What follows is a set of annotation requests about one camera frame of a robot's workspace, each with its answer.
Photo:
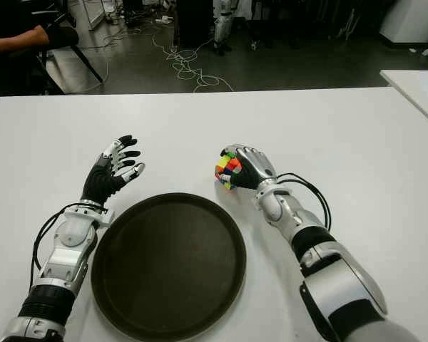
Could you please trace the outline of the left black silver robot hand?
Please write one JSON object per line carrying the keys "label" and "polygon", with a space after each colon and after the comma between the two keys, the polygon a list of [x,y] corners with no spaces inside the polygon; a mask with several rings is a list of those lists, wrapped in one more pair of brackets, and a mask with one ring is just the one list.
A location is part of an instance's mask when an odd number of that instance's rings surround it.
{"label": "left black silver robot hand", "polygon": [[136,162],[141,152],[127,150],[137,142],[132,135],[124,135],[115,139],[100,153],[84,182],[82,202],[88,201],[103,206],[110,196],[119,192],[144,171],[146,165]]}

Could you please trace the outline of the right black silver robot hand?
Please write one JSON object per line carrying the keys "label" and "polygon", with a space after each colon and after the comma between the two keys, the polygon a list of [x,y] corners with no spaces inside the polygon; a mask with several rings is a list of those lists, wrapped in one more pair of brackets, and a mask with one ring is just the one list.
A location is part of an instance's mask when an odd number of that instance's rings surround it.
{"label": "right black silver robot hand", "polygon": [[230,175],[219,173],[222,181],[250,190],[258,190],[264,184],[277,183],[277,173],[265,153],[241,144],[228,145],[220,152],[221,157],[230,154],[239,161],[241,171]]}

